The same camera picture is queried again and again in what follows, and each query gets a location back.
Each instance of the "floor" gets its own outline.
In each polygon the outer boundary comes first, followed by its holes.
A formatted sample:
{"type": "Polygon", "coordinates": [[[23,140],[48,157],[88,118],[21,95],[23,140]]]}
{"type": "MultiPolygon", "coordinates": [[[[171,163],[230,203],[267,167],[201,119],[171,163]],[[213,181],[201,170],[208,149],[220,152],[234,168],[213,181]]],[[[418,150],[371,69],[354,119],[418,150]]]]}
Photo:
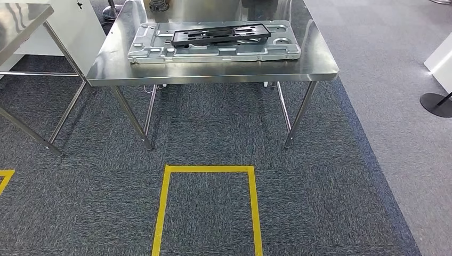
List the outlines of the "floor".
{"type": "Polygon", "coordinates": [[[452,5],[305,0],[422,255],[452,252],[452,120],[418,103],[445,94],[423,62],[452,32],[452,5]]]}
{"type": "MultiPolygon", "coordinates": [[[[27,56],[14,69],[70,67],[27,56]]],[[[0,102],[48,137],[79,82],[7,76],[0,102]]],[[[282,85],[292,118],[306,86],[282,85]]],[[[341,80],[319,88],[291,150],[277,92],[259,83],[158,90],[151,152],[107,88],[83,94],[56,141],[63,158],[2,119],[0,166],[15,173],[0,254],[149,255],[169,164],[253,165],[264,255],[420,255],[341,80]]],[[[143,121],[149,94],[124,93],[143,121]]],[[[254,255],[249,193],[240,173],[172,175],[160,255],[254,255]]]]}

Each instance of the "sheet metal part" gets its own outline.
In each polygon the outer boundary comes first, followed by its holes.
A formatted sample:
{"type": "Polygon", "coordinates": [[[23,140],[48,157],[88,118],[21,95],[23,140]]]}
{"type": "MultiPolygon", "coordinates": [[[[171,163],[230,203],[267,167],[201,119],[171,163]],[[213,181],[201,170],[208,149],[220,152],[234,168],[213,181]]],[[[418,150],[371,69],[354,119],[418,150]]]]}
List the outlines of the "sheet metal part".
{"type": "Polygon", "coordinates": [[[217,42],[207,45],[198,45],[193,42],[193,44],[186,45],[184,43],[185,46],[176,47],[171,45],[171,40],[174,34],[180,30],[200,31],[212,27],[244,25],[255,27],[256,21],[144,23],[136,33],[128,53],[128,59],[131,63],[149,64],[294,60],[300,58],[301,50],[288,21],[261,21],[261,23],[270,32],[270,37],[217,42]]]}

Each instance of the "stainless steel table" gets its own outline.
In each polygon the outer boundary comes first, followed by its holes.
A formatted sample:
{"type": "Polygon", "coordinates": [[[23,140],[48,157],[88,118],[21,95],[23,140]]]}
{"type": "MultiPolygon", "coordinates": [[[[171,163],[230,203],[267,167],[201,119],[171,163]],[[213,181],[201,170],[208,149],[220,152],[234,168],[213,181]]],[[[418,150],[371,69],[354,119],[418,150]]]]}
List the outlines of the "stainless steel table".
{"type": "Polygon", "coordinates": [[[57,149],[53,143],[58,136],[63,124],[72,111],[82,90],[87,84],[87,80],[80,68],[74,62],[52,27],[47,23],[46,19],[53,13],[53,9],[49,4],[23,4],[23,3],[2,3],[0,4],[0,65],[2,65],[18,48],[27,40],[30,35],[43,25],[50,36],[53,38],[57,46],[63,52],[66,59],[73,67],[75,73],[51,73],[51,72],[27,72],[27,71],[0,71],[0,75],[27,75],[27,76],[75,76],[82,79],[82,84],[78,88],[76,94],[72,98],[68,108],[63,113],[59,123],[53,131],[49,140],[45,140],[33,129],[24,124],[21,120],[9,113],[0,105],[0,115],[11,121],[17,127],[21,128],[28,135],[33,137],[37,142],[47,149],[50,149],[58,156],[63,153],[57,149]]]}
{"type": "Polygon", "coordinates": [[[333,80],[339,69],[302,1],[291,0],[172,0],[165,12],[152,13],[143,0],[129,0],[116,19],[98,57],[88,72],[92,86],[110,86],[132,121],[146,147],[152,105],[157,84],[273,82],[278,89],[289,133],[285,147],[292,145],[302,115],[317,81],[333,80]],[[292,5],[302,5],[292,12],[292,5]],[[294,61],[133,64],[127,53],[137,28],[145,22],[202,22],[241,20],[289,20],[301,47],[302,56],[294,61]],[[292,125],[287,115],[278,81],[310,81],[308,91],[292,125]],[[154,84],[144,130],[124,98],[120,86],[154,84]]]}

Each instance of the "metal stand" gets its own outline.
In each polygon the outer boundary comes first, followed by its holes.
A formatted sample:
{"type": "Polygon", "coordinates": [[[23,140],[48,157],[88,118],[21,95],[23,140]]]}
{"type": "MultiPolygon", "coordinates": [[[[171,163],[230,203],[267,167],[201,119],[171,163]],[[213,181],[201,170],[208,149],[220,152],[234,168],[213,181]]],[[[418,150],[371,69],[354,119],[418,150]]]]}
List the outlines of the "metal stand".
{"type": "MultiPolygon", "coordinates": [[[[30,135],[32,138],[34,138],[38,143],[43,145],[45,148],[50,149],[52,152],[54,152],[58,156],[62,156],[63,153],[56,148],[53,143],[55,139],[57,138],[61,128],[63,127],[64,123],[66,122],[69,114],[73,110],[75,104],[77,103],[78,98],[80,97],[83,89],[85,88],[85,85],[89,82],[86,79],[86,77],[83,75],[80,68],[75,63],[74,59],[69,54],[68,50],[65,48],[59,37],[56,35],[55,31],[52,29],[52,27],[49,25],[49,23],[46,21],[43,23],[43,26],[46,28],[49,35],[52,37],[52,39],[57,44],[58,48],[61,50],[61,52],[64,54],[66,59],[68,60],[69,64],[72,66],[74,73],[52,73],[52,72],[26,72],[26,71],[2,71],[0,72],[0,75],[25,75],[25,76],[69,76],[69,77],[80,77],[82,79],[82,84],[78,88],[77,92],[75,93],[74,97],[72,98],[69,106],[67,107],[66,111],[64,111],[63,116],[60,118],[60,121],[58,122],[58,125],[56,126],[55,130],[53,131],[50,139],[47,141],[43,139],[39,134],[37,134],[35,131],[33,131],[31,128],[29,128],[25,123],[23,123],[21,120],[19,120],[17,117],[15,117],[13,114],[6,111],[6,109],[2,108],[0,106],[0,115],[4,116],[6,119],[11,121],[13,124],[15,124],[17,127],[21,128],[24,132],[26,132],[28,135],[30,135]]],[[[90,86],[91,93],[94,92],[94,89],[90,86]]]]}
{"type": "Polygon", "coordinates": [[[446,97],[436,93],[426,93],[421,96],[420,102],[428,112],[440,117],[452,117],[452,92],[446,97]]]}
{"type": "Polygon", "coordinates": [[[306,108],[308,107],[309,101],[311,101],[311,97],[314,94],[314,90],[316,89],[317,81],[309,82],[308,90],[304,95],[303,102],[301,102],[300,109],[295,117],[295,122],[293,126],[290,124],[289,115],[286,109],[286,103],[283,97],[283,91],[281,90],[281,84],[279,82],[276,83],[276,87],[278,89],[279,100],[281,102],[282,112],[284,114],[284,120],[286,121],[286,128],[289,135],[287,136],[286,143],[284,144],[285,148],[291,148],[293,146],[293,139],[295,137],[295,133],[298,131],[298,127],[300,126],[301,118],[306,112],[306,108]]]}
{"type": "Polygon", "coordinates": [[[452,0],[430,0],[437,4],[452,4],[452,0]]]}
{"type": "Polygon", "coordinates": [[[111,89],[113,90],[113,94],[115,95],[116,99],[119,101],[119,105],[121,105],[121,107],[123,108],[123,110],[126,113],[127,117],[132,122],[132,125],[135,128],[136,132],[141,137],[141,140],[144,142],[144,146],[148,150],[153,150],[154,148],[152,147],[151,142],[149,142],[149,139],[147,137],[147,133],[148,133],[148,130],[149,130],[149,123],[151,121],[152,107],[154,106],[154,100],[155,100],[155,95],[156,95],[156,91],[157,91],[157,85],[154,85],[154,89],[152,91],[152,96],[151,96],[151,101],[149,103],[148,113],[146,115],[146,123],[144,125],[144,130],[146,132],[143,131],[143,128],[141,127],[140,123],[138,122],[138,120],[136,119],[135,115],[133,114],[133,111],[130,108],[130,106],[129,106],[126,98],[124,97],[123,92],[121,91],[121,89],[118,86],[112,86],[111,89]]]}
{"type": "Polygon", "coordinates": [[[103,9],[102,16],[106,20],[116,20],[118,14],[123,9],[123,6],[115,4],[113,0],[108,0],[108,4],[109,5],[103,9]]]}

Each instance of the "rectangular tape outline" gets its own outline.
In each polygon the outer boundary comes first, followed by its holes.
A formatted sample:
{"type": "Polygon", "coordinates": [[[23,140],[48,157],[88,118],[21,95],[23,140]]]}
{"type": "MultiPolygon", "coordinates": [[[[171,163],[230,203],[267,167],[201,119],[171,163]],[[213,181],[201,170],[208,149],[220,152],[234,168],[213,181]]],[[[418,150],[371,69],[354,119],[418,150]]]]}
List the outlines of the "rectangular tape outline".
{"type": "Polygon", "coordinates": [[[168,199],[168,189],[170,186],[171,173],[182,172],[246,172],[248,174],[249,199],[251,202],[251,218],[253,222],[253,239],[255,256],[263,256],[261,223],[259,220],[259,206],[257,204],[256,176],[254,166],[169,166],[165,165],[163,174],[162,189],[160,191],[160,203],[157,213],[157,221],[152,243],[151,256],[160,256],[162,245],[163,225],[165,221],[166,203],[168,199]]]}

